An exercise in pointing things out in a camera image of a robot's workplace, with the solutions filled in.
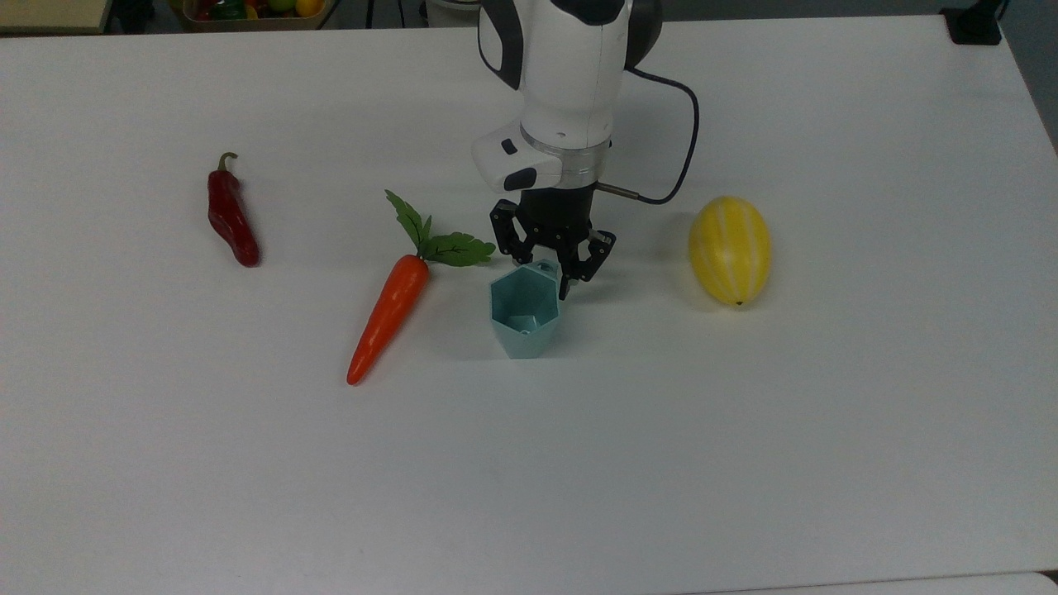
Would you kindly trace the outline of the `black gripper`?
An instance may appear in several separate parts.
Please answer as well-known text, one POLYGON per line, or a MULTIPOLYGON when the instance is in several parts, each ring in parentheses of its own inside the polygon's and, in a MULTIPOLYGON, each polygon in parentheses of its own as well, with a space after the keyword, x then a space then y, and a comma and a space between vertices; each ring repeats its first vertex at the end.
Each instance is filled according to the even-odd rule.
POLYGON ((594 192, 594 184, 521 191, 518 205, 499 200, 488 215, 498 251, 519 266, 534 260, 536 245, 560 240, 560 300, 572 282, 592 280, 617 240, 612 232, 592 229, 594 192))

